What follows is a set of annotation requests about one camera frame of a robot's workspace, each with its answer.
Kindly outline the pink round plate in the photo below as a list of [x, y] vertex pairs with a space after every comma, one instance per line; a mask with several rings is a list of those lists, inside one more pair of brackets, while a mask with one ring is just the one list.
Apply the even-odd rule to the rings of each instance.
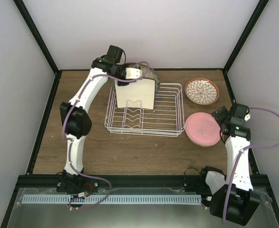
[[220, 141], [220, 127], [208, 113], [197, 112], [185, 121], [185, 132], [189, 139], [198, 143], [215, 143]]

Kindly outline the cream square plate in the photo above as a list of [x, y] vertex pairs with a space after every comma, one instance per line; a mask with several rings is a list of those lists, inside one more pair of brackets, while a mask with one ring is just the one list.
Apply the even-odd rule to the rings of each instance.
[[155, 81], [144, 78], [126, 86], [115, 82], [116, 103], [118, 108], [142, 108], [153, 110]]

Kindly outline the floral plate with orange rim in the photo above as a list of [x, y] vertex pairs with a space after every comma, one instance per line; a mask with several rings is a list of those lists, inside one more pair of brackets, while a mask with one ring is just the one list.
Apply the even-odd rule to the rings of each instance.
[[199, 105], [211, 105], [220, 95], [217, 85], [205, 78], [194, 78], [188, 81], [184, 91], [189, 100]]

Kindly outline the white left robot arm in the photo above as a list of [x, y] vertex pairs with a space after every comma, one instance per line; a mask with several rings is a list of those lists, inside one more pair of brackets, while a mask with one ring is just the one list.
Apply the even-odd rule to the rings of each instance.
[[129, 84], [126, 80], [126, 70], [119, 64], [122, 56], [125, 56], [125, 51], [111, 45], [105, 55], [92, 62], [89, 74], [79, 91], [69, 102], [62, 102], [60, 105], [62, 137], [67, 141], [64, 172], [72, 175], [67, 185], [74, 192], [81, 191], [84, 186], [84, 179], [78, 175], [83, 171], [84, 142], [92, 127], [92, 121], [88, 116], [92, 101], [110, 78], [123, 86]]

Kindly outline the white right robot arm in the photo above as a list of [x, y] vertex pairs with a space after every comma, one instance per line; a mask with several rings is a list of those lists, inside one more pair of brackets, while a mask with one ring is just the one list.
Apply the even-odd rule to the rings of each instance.
[[247, 225], [260, 204], [260, 197], [253, 191], [250, 180], [248, 146], [251, 132], [245, 127], [249, 112], [248, 106], [232, 103], [230, 109], [223, 106], [212, 113], [227, 150], [227, 173], [206, 166], [198, 179], [201, 190], [211, 191], [211, 199], [202, 201], [210, 214], [221, 218], [222, 222], [241, 226]]

